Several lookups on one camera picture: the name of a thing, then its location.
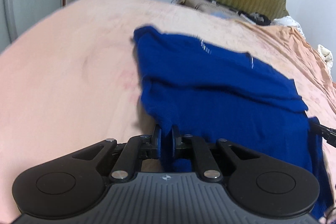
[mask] blue garment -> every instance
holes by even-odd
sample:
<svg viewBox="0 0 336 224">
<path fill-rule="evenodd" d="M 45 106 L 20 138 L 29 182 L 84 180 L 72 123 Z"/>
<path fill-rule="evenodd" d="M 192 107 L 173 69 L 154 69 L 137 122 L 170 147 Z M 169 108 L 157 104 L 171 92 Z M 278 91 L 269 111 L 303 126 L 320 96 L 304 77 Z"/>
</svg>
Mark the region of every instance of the blue garment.
<svg viewBox="0 0 336 224">
<path fill-rule="evenodd" d="M 308 107 L 294 80 L 249 54 L 195 37 L 161 34 L 147 26 L 134 31 L 134 40 L 141 101 L 162 128 L 166 171 L 191 168 L 187 160 L 171 157 L 170 129 L 176 124 L 182 134 L 207 142 L 226 138 L 313 172 L 321 187 L 313 216 L 320 218 L 332 205 L 322 138 L 308 133 Z"/>
</svg>

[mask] peach blanket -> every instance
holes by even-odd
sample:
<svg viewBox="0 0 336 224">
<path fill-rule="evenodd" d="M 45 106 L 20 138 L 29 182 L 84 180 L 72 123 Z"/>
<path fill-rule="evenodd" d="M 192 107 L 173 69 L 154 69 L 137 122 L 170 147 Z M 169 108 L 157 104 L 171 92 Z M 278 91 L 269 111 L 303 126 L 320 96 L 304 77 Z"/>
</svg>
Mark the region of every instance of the peach blanket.
<svg viewBox="0 0 336 224">
<path fill-rule="evenodd" d="M 133 30 L 144 24 L 250 52 L 295 79 L 308 115 L 336 128 L 333 83 L 296 29 L 223 20 L 152 0 L 80 0 L 42 20 L 0 57 L 0 223 L 19 215 L 11 185 L 25 169 L 107 137 L 126 142 L 152 130 L 139 104 L 132 42 Z M 336 149 L 323 148 L 335 185 Z"/>
</svg>

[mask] crosshair logo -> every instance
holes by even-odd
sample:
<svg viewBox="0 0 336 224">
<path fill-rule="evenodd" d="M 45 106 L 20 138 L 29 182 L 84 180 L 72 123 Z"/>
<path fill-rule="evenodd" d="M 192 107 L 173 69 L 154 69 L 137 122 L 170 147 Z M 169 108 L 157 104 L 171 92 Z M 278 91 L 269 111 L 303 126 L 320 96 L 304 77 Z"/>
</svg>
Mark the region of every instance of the crosshair logo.
<svg viewBox="0 0 336 224">
<path fill-rule="evenodd" d="M 171 176 L 170 176 L 170 175 L 164 175 L 164 176 L 162 177 L 162 179 L 164 179 L 165 181 L 168 181 L 168 180 L 171 179 Z"/>
</svg>

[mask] gray ribbed panel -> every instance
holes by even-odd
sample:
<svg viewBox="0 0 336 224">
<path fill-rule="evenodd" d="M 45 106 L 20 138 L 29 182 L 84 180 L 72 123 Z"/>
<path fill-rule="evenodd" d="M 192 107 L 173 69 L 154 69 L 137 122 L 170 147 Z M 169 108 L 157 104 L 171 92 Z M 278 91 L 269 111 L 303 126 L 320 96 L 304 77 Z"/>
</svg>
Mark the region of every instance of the gray ribbed panel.
<svg viewBox="0 0 336 224">
<path fill-rule="evenodd" d="M 317 224 L 310 215 L 290 220 L 255 216 L 233 203 L 217 183 L 195 173 L 139 173 L 113 185 L 95 208 L 69 219 L 41 220 L 23 215 L 15 224 Z"/>
</svg>

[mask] pink bedsheet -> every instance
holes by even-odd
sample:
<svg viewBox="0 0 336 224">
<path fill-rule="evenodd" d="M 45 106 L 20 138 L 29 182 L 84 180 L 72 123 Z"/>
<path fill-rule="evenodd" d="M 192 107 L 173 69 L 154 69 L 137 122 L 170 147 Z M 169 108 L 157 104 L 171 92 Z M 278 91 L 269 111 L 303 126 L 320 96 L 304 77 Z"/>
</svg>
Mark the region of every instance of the pink bedsheet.
<svg viewBox="0 0 336 224">
<path fill-rule="evenodd" d="M 335 87 L 296 29 L 227 21 L 152 0 L 80 0 L 0 56 L 0 223 L 19 215 L 11 185 L 20 172 L 107 137 L 125 142 L 152 130 L 154 121 L 139 104 L 132 42 L 133 30 L 144 24 L 250 52 L 295 79 L 308 115 L 336 128 Z M 335 185 L 336 149 L 323 149 Z"/>
</svg>

